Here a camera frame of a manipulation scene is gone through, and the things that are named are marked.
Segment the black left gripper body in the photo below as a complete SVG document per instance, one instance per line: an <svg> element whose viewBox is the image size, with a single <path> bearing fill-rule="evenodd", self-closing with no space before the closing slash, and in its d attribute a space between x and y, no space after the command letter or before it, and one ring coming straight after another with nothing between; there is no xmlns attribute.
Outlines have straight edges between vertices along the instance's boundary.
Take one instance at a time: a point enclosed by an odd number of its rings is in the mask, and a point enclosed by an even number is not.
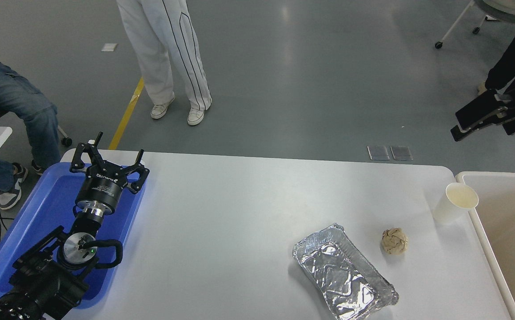
<svg viewBox="0 0 515 320"><path fill-rule="evenodd" d="M105 162L105 168L91 164L85 170L85 180L76 196L75 204L84 209L87 205L103 210L111 215L121 199L123 188L127 185L127 176L122 173L123 166Z"/></svg>

